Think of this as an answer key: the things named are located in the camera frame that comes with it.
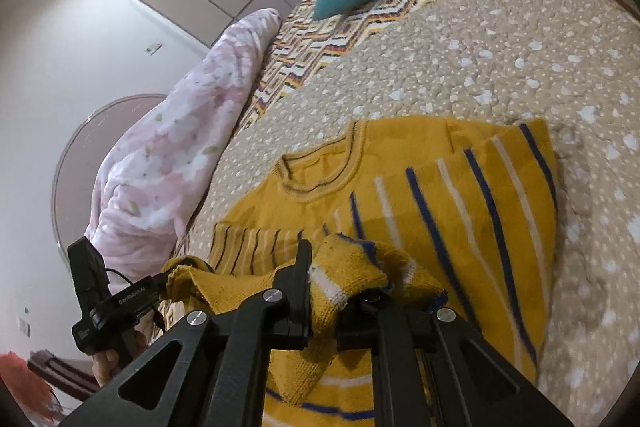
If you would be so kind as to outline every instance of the yellow striped sweater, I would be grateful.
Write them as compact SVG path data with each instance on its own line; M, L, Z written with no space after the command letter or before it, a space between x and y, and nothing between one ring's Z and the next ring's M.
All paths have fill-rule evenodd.
M448 305L533 380L549 309L555 178L542 120L357 121L340 139L284 155L215 225L209 262L216 274L249 279L290 261L300 238L314 250L334 233L384 242L433 275ZM295 390L278 384L270 377L266 425L372 425L362 352L338 354L299 407L283 399Z

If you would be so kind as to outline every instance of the electrical outlet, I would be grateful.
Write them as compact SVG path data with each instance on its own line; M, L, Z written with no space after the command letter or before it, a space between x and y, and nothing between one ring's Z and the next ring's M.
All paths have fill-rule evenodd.
M27 338L30 338L31 325L21 317L18 317L18 328L20 328L20 331L24 333L27 336Z
M145 51L149 54L149 55L153 55L156 51L158 51L160 48L162 48L162 43L161 42L154 42L153 44L151 44Z

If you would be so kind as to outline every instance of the cable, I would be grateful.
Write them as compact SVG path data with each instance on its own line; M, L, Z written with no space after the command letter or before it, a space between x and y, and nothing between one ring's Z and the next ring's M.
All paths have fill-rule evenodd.
M129 285L132 285L132 284L133 284L133 283L131 282L131 279L129 279L128 277L125 277L125 276L124 276L122 273L120 273L118 270L114 270L113 268L106 268L105 270L106 270L107 272L111 272L111 273L114 273L114 274L116 274L116 275L118 275L118 276L122 277L124 280L126 280L126 281L129 283Z
M129 286L131 286L133 284L131 282L131 279L129 279L128 277L125 277L118 270L114 270L113 268L105 268L105 271L114 273L114 274L118 275L119 277L122 277L124 280L126 280L126 282L129 283ZM158 326L158 328L160 328L162 330L162 333L165 333L166 332L166 325L164 323L164 317L162 317L162 314L160 313L160 311L158 310L156 305L152 305L151 308L154 311L154 315L153 315L154 323L156 324L156 326Z

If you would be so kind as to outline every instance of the finger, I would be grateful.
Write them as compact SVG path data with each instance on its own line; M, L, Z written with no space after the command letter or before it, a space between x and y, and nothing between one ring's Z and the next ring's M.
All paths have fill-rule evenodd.
M118 360L120 360L120 357L117 354L116 350L108 349L107 351L105 351L105 355L107 357L107 366L109 367L109 370L118 367Z
M146 336L142 331L136 330L136 356L139 357L146 351L148 347L148 342L146 340Z
M96 353L94 355L94 366L92 367L95 380L100 387L104 386L111 380L109 369L109 360L105 353Z

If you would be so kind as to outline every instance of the white polka dot pattern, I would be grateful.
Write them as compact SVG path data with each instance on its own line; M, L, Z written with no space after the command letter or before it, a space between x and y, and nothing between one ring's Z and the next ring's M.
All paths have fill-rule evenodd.
M232 140L189 252L207 258L213 223L279 155L339 136L353 118L546 118L560 226L539 387L576 426L595 426L640 357L639 44L607 0L441 0L418 10Z

